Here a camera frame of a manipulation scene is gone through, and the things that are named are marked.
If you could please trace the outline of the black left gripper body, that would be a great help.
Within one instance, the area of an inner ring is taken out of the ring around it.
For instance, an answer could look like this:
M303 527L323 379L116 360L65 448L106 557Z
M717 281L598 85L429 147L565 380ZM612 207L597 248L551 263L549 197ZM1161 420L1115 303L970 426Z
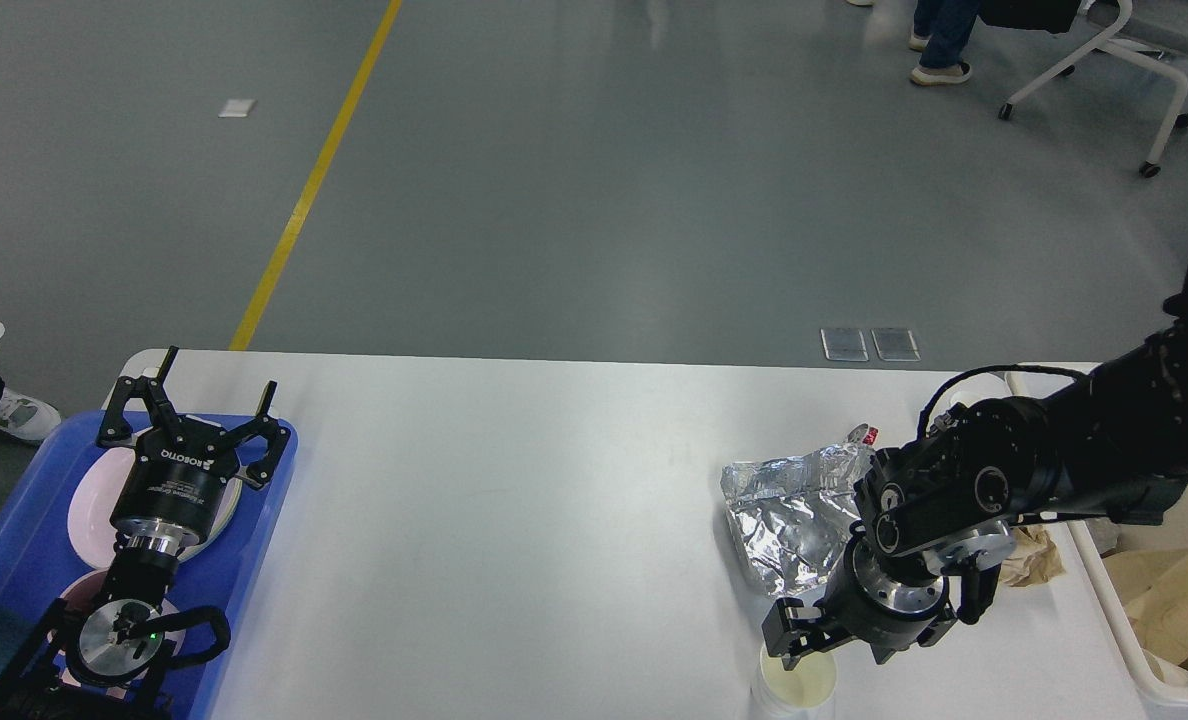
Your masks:
M223 425L150 427L134 437L133 466L110 525L137 547L184 551L204 542L225 484L242 462Z

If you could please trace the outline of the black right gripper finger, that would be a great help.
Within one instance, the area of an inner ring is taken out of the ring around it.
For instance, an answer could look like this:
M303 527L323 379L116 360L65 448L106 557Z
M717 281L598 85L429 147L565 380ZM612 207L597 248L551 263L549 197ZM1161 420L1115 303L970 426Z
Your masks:
M899 623L895 630L879 630L878 642L870 642L870 653L878 665L887 664L897 653L910 648L936 646L958 625L958 615L937 615L918 623Z
M798 596L781 596L762 623L764 648L769 659L777 661L786 672L805 656L828 653L849 643L849 630L826 610L824 598L808 602Z

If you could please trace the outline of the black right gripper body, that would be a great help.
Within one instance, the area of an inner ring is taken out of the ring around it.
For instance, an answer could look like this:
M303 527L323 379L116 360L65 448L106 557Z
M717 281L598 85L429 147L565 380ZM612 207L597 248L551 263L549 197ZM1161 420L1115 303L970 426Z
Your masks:
M819 601L821 651L851 642L873 651L931 648L955 626L949 587L937 577L904 585L887 577L862 539L849 539Z

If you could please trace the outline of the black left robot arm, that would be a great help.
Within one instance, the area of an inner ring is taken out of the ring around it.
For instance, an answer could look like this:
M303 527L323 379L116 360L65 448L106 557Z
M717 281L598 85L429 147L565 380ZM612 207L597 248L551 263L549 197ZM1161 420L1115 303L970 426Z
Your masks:
M183 413L158 372L38 448L0 511L0 719L204 719L284 497L271 411Z

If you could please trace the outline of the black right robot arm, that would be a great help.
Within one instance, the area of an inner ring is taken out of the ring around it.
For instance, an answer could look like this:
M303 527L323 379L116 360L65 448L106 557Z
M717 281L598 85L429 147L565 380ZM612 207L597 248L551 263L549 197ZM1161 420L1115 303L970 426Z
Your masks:
M777 600L767 657L792 670L813 653L868 644L877 664L996 600L1015 528L1107 518L1156 528L1188 487L1188 269L1165 301L1170 327L1043 397L954 405L881 448L854 484L859 518L814 604Z

